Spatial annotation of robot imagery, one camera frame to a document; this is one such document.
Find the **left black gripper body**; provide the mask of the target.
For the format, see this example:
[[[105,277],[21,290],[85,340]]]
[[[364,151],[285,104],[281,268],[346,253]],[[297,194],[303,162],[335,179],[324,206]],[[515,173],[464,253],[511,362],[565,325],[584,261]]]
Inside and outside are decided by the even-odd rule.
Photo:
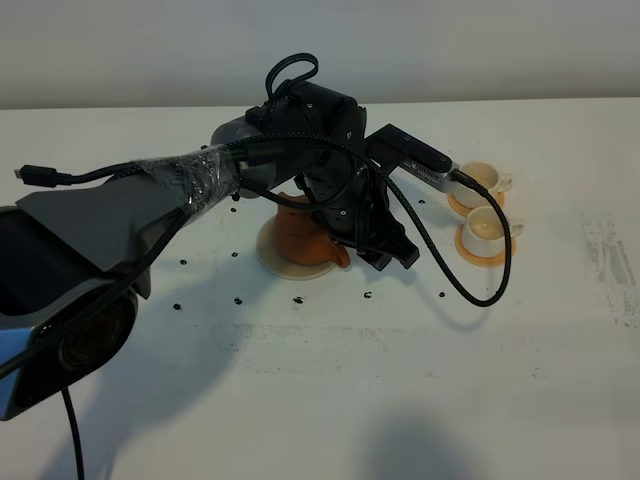
[[[321,159],[299,176],[299,187],[313,203],[335,199],[312,218],[336,242],[363,253],[375,230],[400,228],[389,211],[380,175],[362,161],[352,164],[335,154],[323,154]]]

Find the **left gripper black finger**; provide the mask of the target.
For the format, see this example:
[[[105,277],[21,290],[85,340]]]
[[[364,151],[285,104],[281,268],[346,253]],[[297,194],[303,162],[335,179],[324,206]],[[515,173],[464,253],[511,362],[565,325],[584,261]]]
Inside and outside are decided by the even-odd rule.
[[[383,271],[393,260],[409,269],[418,259],[418,247],[406,236],[402,227],[392,230],[375,230],[367,247],[358,256],[377,271]]]

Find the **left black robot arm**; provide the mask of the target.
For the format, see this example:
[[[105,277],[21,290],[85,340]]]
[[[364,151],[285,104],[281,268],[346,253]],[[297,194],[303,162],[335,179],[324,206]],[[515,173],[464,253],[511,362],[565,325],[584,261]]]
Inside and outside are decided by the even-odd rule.
[[[150,268],[178,233],[229,196],[281,197],[277,241],[309,221],[335,258],[411,266],[418,248],[389,210],[386,169],[366,163],[366,112],[305,80],[217,128],[193,153],[84,175],[27,165],[38,191],[1,212],[1,417],[9,420],[107,363],[151,292]]]

